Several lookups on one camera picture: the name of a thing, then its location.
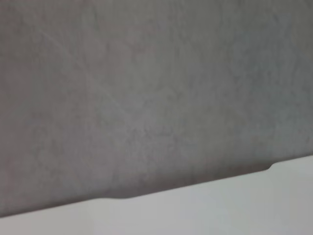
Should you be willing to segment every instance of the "white surface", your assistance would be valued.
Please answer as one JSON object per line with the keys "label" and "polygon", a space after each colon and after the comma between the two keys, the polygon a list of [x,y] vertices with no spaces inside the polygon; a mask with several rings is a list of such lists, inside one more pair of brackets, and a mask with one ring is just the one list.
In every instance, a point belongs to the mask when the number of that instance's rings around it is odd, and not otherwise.
{"label": "white surface", "polygon": [[132,199],[97,199],[0,219],[3,235],[313,234],[313,157]]}

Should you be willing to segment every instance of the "textured gray surface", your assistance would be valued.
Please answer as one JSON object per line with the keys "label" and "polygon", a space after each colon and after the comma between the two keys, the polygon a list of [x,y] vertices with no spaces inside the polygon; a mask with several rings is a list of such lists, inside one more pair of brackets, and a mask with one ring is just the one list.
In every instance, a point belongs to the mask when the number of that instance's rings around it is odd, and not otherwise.
{"label": "textured gray surface", "polygon": [[0,1],[0,215],[311,153],[312,3]]}

